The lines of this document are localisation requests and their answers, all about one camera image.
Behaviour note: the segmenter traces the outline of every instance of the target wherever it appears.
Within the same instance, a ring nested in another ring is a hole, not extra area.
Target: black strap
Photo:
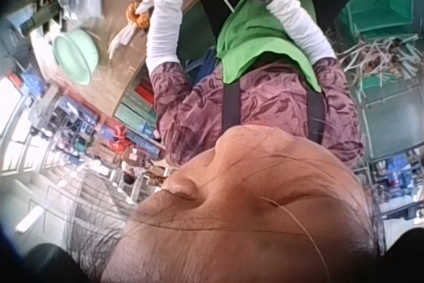
[[[223,92],[223,128],[224,133],[233,126],[240,125],[240,82],[224,84]]]
[[[325,106],[322,93],[318,93],[306,83],[307,86],[307,126],[308,139],[321,144],[325,128]],[[227,129],[240,125],[240,82],[224,84],[223,92],[223,128]]]
[[[308,139],[321,145],[325,127],[324,95],[314,91],[308,83],[306,86]]]

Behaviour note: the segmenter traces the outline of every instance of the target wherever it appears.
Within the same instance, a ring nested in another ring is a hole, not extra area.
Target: bottle
[[[31,31],[47,23],[51,18],[60,13],[61,7],[57,0],[53,0],[48,5],[37,11],[29,20],[21,24],[23,36],[28,36]]]

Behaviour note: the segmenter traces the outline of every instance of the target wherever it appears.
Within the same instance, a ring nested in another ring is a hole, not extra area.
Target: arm
[[[322,58],[336,58],[327,37],[298,0],[273,0],[266,7],[281,22],[288,36],[301,48],[311,64]]]
[[[176,55],[182,3],[183,0],[154,0],[147,36],[146,65],[154,92],[157,128],[168,153],[177,153],[174,140],[179,131],[180,108],[191,91]]]
[[[288,36],[312,64],[321,58],[335,58],[327,38],[298,0],[260,0],[282,24]]]
[[[183,17],[182,4],[183,0],[154,0],[146,51],[150,75],[164,62],[180,63],[176,52]]]
[[[365,138],[360,130],[358,109],[348,88],[345,73],[334,58],[313,65],[326,102],[326,125],[322,145],[348,167],[364,156]]]

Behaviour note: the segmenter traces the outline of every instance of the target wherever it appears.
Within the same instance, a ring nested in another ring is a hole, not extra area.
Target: white cloth
[[[145,13],[151,7],[153,7],[153,0],[143,0],[141,4],[138,5],[135,13],[137,15]],[[121,45],[126,46],[130,42],[136,30],[137,26],[135,23],[129,23],[126,27],[119,31],[119,33],[112,39],[109,45],[109,59],[113,58],[113,55],[115,54],[115,51],[118,49],[118,47]]]
[[[183,0],[153,0],[147,35],[146,65],[149,74],[164,62],[178,62],[177,44],[183,19]]]
[[[266,6],[282,24],[288,36],[308,57],[312,65],[322,58],[336,58],[323,31],[298,0],[273,0]]]

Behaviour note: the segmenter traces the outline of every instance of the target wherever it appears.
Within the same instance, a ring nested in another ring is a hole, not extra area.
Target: green vest
[[[299,0],[316,21],[312,0]],[[224,83],[238,80],[265,53],[286,55],[299,65],[311,87],[321,92],[312,65],[284,31],[281,22],[257,0],[240,0],[219,34],[217,57],[223,64]]]

